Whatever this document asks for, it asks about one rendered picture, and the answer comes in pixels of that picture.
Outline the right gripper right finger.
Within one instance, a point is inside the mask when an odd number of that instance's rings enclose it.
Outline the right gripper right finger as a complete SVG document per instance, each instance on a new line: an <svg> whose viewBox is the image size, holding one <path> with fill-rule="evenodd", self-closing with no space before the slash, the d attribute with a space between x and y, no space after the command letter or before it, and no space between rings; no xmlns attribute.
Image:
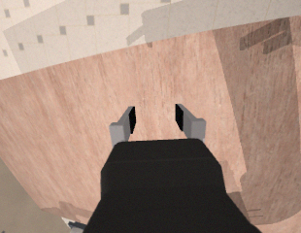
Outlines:
<svg viewBox="0 0 301 233"><path fill-rule="evenodd" d="M175 121L187 139L196 138L205 144L207 121L204 118L195 117L183 104L175 104Z"/></svg>

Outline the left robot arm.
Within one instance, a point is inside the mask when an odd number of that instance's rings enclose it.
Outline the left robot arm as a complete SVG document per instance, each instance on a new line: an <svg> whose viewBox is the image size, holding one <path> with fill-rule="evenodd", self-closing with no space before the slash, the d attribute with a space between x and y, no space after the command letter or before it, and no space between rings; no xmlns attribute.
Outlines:
<svg viewBox="0 0 301 233"><path fill-rule="evenodd" d="M70 233L82 233L83 232L83 230L82 229L80 229L80 228L77 228L77 227L73 227L73 229L71 230L71 232Z"/></svg>

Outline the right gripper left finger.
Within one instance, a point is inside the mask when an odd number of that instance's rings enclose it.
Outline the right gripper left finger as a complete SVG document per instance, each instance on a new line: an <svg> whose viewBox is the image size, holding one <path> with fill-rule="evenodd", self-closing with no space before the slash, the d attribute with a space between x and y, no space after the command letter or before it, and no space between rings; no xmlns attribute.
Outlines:
<svg viewBox="0 0 301 233"><path fill-rule="evenodd" d="M129 106L118 122L112 122L109 125L112 147L119 142L128 141L130 134L133 134L135 125L135 106Z"/></svg>

